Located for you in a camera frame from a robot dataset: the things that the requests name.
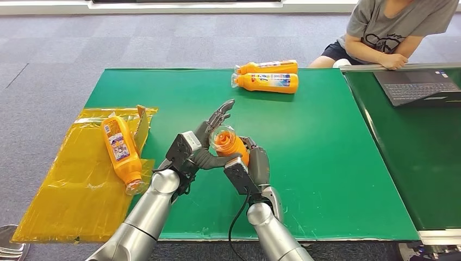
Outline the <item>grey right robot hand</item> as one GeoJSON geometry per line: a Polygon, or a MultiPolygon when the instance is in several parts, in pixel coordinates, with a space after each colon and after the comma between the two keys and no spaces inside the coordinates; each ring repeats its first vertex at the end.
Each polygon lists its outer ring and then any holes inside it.
{"type": "Polygon", "coordinates": [[[261,190],[270,184],[270,164],[267,152],[250,137],[239,136],[249,152],[249,174],[261,190]]]}

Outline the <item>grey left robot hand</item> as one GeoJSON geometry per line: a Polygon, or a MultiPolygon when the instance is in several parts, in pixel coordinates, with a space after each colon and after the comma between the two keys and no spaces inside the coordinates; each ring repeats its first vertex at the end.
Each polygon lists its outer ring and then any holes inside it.
{"type": "Polygon", "coordinates": [[[215,156],[209,152],[209,136],[212,131],[220,126],[225,119],[230,117],[227,111],[231,110],[235,103],[235,99],[225,101],[216,111],[214,111],[208,120],[203,121],[194,131],[202,148],[198,150],[192,157],[192,161],[196,166],[203,170],[210,170],[217,167],[224,167],[229,161],[234,158],[241,157],[240,153],[232,153],[229,156],[215,156]]]}

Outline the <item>person's right hand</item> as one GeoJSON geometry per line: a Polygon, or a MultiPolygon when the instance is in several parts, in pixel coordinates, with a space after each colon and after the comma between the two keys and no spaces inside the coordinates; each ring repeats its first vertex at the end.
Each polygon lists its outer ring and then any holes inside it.
{"type": "Polygon", "coordinates": [[[408,58],[401,54],[382,54],[379,58],[379,64],[388,70],[398,70],[405,66],[408,58]]]}

